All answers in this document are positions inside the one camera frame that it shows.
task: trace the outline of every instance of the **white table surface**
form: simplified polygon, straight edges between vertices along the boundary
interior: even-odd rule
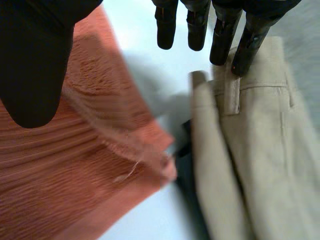
[[[173,47],[157,46],[155,6],[151,0],[105,0],[103,6],[117,42],[143,98],[159,123],[176,137],[169,152],[185,142],[181,124],[190,119],[191,71],[211,71],[212,31],[202,51],[188,47],[187,9],[181,2]],[[155,193],[112,226],[100,240],[196,240],[193,219],[174,183]]]

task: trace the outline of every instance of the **seam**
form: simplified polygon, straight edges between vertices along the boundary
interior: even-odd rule
[[[274,86],[270,86],[270,85],[247,86],[247,85],[244,85],[244,86],[240,87],[240,91],[248,90],[248,89],[254,89],[254,88],[287,88],[287,85],[285,85],[285,84],[284,84],[284,85],[274,85]],[[216,91],[216,92],[214,93],[215,96],[221,96],[221,95],[224,95],[224,94],[225,94],[225,92],[224,92],[223,89],[216,89],[216,90],[213,89],[213,91]]]
[[[278,98],[278,101],[279,101],[279,107],[281,108],[281,98],[280,97]],[[303,217],[303,211],[301,209],[301,204],[300,204],[299,198],[295,192],[293,175],[292,175],[292,172],[289,170],[288,150],[287,150],[287,141],[286,141],[287,131],[286,131],[286,127],[285,127],[285,121],[286,121],[285,113],[280,109],[281,142],[282,142],[282,146],[283,146],[284,168],[285,168],[286,175],[287,175],[287,183],[289,186],[289,192],[290,192],[291,198],[294,200],[294,203],[296,206],[296,212],[297,212],[297,215],[300,219],[299,224],[302,226],[302,229],[304,231],[304,236],[307,239],[311,240],[309,232],[306,229],[306,225],[305,225],[305,221],[304,221],[304,217]]]

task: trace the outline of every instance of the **orange knit fabric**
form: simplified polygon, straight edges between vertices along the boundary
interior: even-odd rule
[[[172,142],[139,95],[102,7],[74,29],[58,111],[24,129],[0,104],[0,239],[90,240],[173,180]]]

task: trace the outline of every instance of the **ribbed orange fabric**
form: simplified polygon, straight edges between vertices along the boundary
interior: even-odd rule
[[[49,124],[21,128],[0,104],[0,239],[98,238],[175,178],[162,152],[171,142],[97,8],[75,27],[63,97]]]

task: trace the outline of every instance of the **beige pants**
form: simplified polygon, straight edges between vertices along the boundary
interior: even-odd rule
[[[191,75],[195,179],[210,234],[320,240],[320,144],[282,41],[267,37],[242,78],[230,72],[234,53],[214,81]]]

